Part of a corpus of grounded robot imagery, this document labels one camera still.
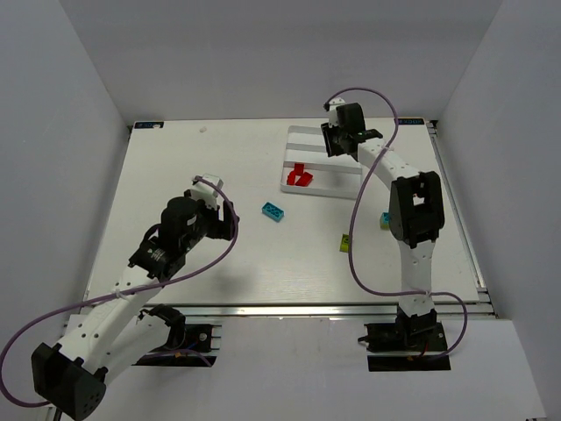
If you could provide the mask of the green lego brick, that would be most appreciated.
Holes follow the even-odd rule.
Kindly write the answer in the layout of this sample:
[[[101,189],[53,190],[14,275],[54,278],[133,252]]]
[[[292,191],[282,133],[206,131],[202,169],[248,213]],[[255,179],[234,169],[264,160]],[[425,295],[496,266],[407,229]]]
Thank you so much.
[[[343,234],[340,242],[339,251],[341,253],[349,253],[350,237],[348,234]]]

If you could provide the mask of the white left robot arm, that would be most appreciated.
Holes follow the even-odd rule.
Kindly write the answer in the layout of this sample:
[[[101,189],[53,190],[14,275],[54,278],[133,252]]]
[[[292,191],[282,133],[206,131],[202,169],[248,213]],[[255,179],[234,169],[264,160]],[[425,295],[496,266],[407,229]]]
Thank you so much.
[[[234,242],[239,218],[232,202],[188,190],[167,202],[128,260],[108,297],[54,345],[38,345],[31,357],[38,395],[73,420],[89,417],[109,384],[154,349],[169,352],[185,340],[185,317],[159,304],[145,310],[184,267],[203,239]]]

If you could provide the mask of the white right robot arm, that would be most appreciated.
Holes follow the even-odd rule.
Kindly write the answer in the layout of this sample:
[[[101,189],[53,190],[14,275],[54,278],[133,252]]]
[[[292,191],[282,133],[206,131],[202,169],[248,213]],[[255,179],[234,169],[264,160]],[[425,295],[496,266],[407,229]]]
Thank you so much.
[[[396,324],[411,334],[437,324],[430,296],[432,255],[444,227],[444,201],[437,172],[422,172],[408,164],[383,135],[368,130],[362,107],[337,97],[324,108],[328,121],[321,131],[330,157],[349,155],[368,168],[388,188],[388,226],[401,256],[401,293]]]

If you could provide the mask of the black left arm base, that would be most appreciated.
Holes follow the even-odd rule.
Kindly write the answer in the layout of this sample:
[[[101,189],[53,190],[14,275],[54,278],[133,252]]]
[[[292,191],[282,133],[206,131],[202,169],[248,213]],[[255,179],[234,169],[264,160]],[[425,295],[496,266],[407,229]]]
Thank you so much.
[[[189,324],[182,312],[165,304],[142,310],[138,320],[145,317],[161,319],[167,328],[167,339],[140,358],[136,366],[212,367],[216,362],[217,357],[211,355],[214,325]]]

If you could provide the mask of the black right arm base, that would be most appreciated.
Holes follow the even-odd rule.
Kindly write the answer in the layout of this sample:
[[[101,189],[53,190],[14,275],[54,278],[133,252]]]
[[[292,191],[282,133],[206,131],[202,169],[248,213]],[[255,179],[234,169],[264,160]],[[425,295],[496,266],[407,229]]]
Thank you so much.
[[[440,353],[447,349],[447,341],[441,324],[430,333],[406,339],[393,323],[366,324],[366,333],[358,338],[371,353],[404,353],[411,356]]]

